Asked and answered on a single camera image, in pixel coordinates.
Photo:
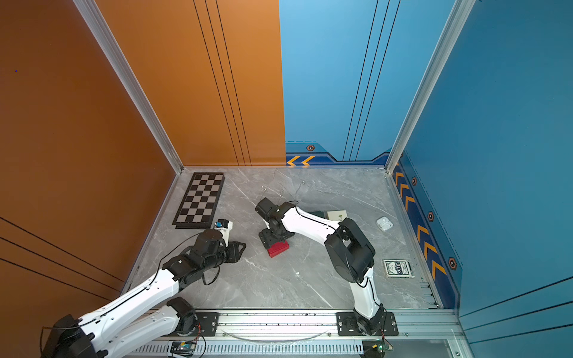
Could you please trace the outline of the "red booklet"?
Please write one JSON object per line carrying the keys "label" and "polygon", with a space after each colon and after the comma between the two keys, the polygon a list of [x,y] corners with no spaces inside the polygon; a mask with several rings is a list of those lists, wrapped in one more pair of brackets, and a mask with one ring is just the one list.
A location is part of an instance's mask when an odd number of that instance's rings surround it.
{"label": "red booklet", "polygon": [[287,251],[288,249],[289,249],[288,242],[279,242],[273,244],[269,249],[267,249],[267,252],[271,258],[274,258],[277,257],[279,254],[282,254],[283,252]]}

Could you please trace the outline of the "green booklet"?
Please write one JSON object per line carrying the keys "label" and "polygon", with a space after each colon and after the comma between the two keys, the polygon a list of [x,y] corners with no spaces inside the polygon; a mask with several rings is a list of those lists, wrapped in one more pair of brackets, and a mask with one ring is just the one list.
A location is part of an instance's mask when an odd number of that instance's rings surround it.
{"label": "green booklet", "polygon": [[328,214],[325,211],[314,211],[310,212],[311,215],[317,216],[322,219],[328,219]]}

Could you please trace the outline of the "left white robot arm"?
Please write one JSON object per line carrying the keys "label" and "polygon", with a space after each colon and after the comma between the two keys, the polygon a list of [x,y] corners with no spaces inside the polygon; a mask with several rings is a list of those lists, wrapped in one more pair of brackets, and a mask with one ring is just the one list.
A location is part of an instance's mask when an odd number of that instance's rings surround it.
{"label": "left white robot arm", "polygon": [[194,244],[180,254],[168,254],[156,272],[139,286],[97,310],[54,323],[40,339],[42,357],[124,357],[167,334],[199,336],[195,308],[179,292],[204,273],[236,263],[246,244],[207,229],[194,235]]}

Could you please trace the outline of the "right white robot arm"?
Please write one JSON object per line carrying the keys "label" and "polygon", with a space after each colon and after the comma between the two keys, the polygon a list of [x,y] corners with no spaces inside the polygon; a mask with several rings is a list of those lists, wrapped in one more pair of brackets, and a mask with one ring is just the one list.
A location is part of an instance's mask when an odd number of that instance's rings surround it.
{"label": "right white robot arm", "polygon": [[359,331],[369,336],[382,331],[386,310],[375,292],[375,249],[354,220],[325,219],[305,212],[293,201],[277,205],[268,198],[255,211],[266,224],[259,237],[270,257],[286,251],[287,240],[296,234],[324,246],[335,271],[350,284]]}

